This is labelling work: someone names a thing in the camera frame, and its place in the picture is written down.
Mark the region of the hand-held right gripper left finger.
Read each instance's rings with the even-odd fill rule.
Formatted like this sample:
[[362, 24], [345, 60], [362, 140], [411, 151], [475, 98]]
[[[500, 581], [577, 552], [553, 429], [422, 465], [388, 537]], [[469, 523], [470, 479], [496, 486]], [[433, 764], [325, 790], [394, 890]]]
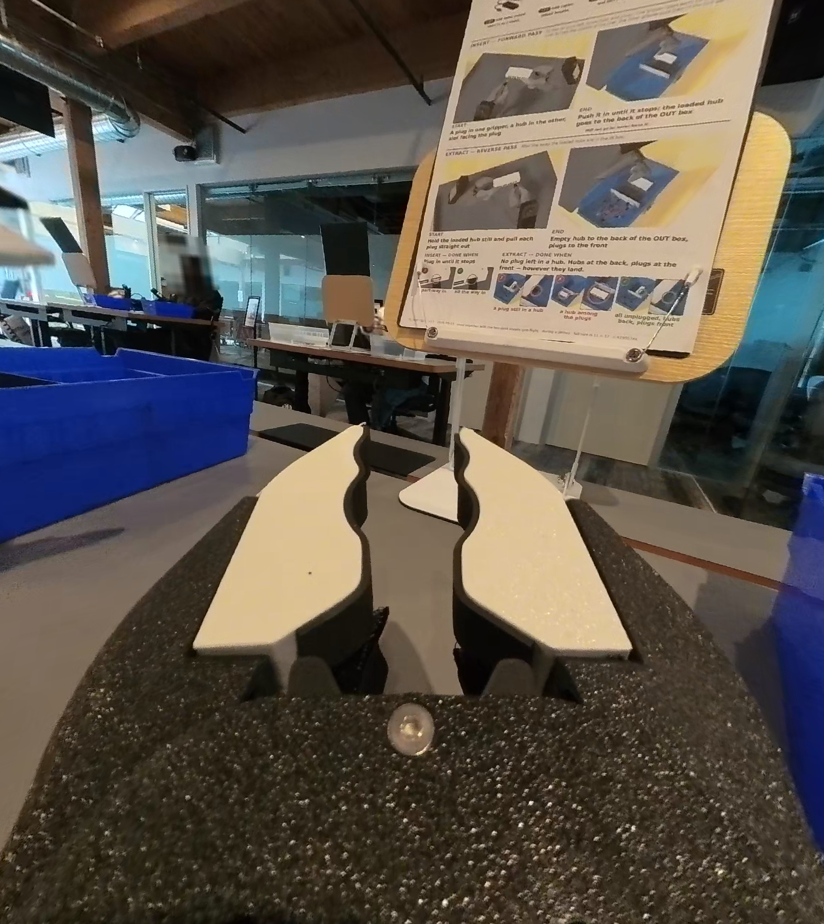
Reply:
[[383, 692], [383, 609], [373, 601], [369, 430], [353, 425], [257, 495], [194, 639], [201, 657], [256, 656], [272, 684]]

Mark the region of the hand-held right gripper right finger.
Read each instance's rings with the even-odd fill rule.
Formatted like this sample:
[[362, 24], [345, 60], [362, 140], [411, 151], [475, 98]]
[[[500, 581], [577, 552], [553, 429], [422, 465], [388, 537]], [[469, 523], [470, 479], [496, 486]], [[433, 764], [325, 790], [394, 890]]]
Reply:
[[473, 430], [454, 439], [453, 659], [464, 695], [577, 695], [573, 664], [634, 642], [561, 491]]

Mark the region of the black office chair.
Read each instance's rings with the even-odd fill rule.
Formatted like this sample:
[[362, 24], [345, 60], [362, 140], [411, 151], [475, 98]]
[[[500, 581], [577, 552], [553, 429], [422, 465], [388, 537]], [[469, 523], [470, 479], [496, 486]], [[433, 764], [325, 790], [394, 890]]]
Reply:
[[435, 411], [439, 396], [440, 386], [435, 385], [429, 376], [409, 372], [384, 375], [373, 386], [370, 426], [381, 432], [396, 432], [398, 417]]

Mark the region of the wooden office desk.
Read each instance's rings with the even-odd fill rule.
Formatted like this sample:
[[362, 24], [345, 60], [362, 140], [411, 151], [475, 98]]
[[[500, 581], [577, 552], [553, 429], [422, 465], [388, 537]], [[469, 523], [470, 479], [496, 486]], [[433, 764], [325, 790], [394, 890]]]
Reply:
[[434, 411], [430, 443], [446, 445], [452, 409], [452, 385], [466, 379], [486, 366], [467, 360], [462, 372], [449, 357], [425, 356], [423, 359], [388, 356], [354, 348], [301, 345], [249, 338], [246, 340], [253, 353], [268, 352], [269, 366], [277, 371], [288, 371], [294, 376], [293, 399], [290, 408], [296, 412], [311, 413], [309, 405], [309, 376], [315, 375], [334, 382], [374, 385], [402, 384], [412, 375], [429, 379], [429, 409]]

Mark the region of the small wooden document stand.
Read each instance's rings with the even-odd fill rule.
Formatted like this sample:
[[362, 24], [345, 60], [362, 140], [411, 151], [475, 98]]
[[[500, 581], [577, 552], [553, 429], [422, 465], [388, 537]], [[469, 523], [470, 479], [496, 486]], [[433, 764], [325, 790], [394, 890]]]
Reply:
[[352, 322], [366, 332], [375, 323], [373, 283], [369, 275], [331, 274], [322, 278], [323, 317], [329, 326], [340, 321]]

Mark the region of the instruction sheet on stand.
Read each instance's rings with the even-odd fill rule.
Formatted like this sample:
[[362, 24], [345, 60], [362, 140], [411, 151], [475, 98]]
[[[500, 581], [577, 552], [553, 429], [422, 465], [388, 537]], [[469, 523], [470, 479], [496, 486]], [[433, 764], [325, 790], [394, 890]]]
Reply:
[[436, 149], [429, 151], [414, 174], [384, 304], [386, 326], [406, 347], [421, 351], [431, 347], [456, 358], [458, 372], [463, 371], [466, 359], [487, 359], [526, 369], [589, 373], [593, 377], [592, 396], [571, 468], [560, 477], [544, 475], [561, 489], [565, 500], [579, 499], [583, 487], [576, 473], [600, 379], [685, 384], [717, 369], [741, 343], [789, 166], [787, 133], [770, 116], [751, 116], [713, 264], [707, 269], [695, 266], [683, 280], [690, 288], [706, 285], [695, 344], [686, 355], [655, 348], [657, 336], [667, 328], [668, 315], [660, 317], [648, 338], [625, 346], [562, 340], [529, 344], [510, 334], [495, 343], [488, 334], [444, 334], [434, 324], [418, 326], [414, 321], [403, 321], [404, 309], [412, 306], [418, 289], [418, 241], [425, 225], [436, 156]]

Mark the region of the wooden post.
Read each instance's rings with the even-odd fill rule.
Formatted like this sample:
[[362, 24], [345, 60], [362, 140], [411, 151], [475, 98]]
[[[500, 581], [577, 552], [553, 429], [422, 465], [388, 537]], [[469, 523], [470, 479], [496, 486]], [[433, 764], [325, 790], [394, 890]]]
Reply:
[[489, 442], [510, 451], [521, 409], [526, 369], [522, 365], [498, 361], [492, 367], [481, 434]]
[[88, 258], [96, 292], [106, 294], [110, 277], [91, 109], [64, 98], [63, 124], [79, 241]]

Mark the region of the silver air duct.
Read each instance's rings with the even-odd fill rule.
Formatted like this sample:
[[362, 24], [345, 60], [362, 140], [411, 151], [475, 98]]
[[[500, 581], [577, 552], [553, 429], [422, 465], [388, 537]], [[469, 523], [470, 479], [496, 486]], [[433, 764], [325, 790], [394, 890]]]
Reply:
[[[0, 64], [45, 85], [62, 98], [71, 98], [89, 106], [96, 141], [128, 141], [140, 131], [141, 121], [135, 110], [118, 94], [96, 83], [75, 63], [59, 62], [50, 52], [19, 38], [0, 26]], [[13, 124], [0, 134], [0, 161], [48, 154], [63, 149], [66, 133], [63, 123], [53, 116], [53, 137]]]

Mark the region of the black wall speaker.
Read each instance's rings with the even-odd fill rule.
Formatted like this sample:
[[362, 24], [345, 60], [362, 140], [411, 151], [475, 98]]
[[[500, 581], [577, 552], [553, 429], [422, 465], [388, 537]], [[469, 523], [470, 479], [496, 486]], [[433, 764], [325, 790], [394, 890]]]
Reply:
[[204, 126], [188, 143], [173, 148], [178, 164], [217, 165], [221, 154], [221, 132], [215, 125]]

